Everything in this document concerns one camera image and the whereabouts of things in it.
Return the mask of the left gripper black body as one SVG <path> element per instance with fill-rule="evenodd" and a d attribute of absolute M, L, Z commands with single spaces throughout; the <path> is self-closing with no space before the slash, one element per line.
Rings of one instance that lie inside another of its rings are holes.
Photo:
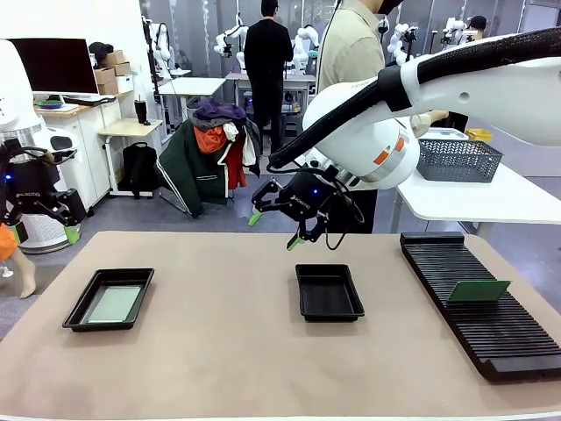
<path fill-rule="evenodd" d="M 1 219 L 23 214 L 59 219 L 60 205 L 54 184 L 60 179 L 51 152 L 22 146 L 16 138 L 1 144 Z"/>

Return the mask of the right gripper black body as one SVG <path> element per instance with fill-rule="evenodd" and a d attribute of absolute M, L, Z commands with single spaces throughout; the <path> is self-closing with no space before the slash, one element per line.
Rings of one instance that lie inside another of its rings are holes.
<path fill-rule="evenodd" d="M 316 168 L 304 168 L 280 189 L 273 204 L 278 211 L 300 222 L 312 218 L 330 219 L 331 205 L 336 202 L 339 191 L 324 179 L 325 172 Z"/>

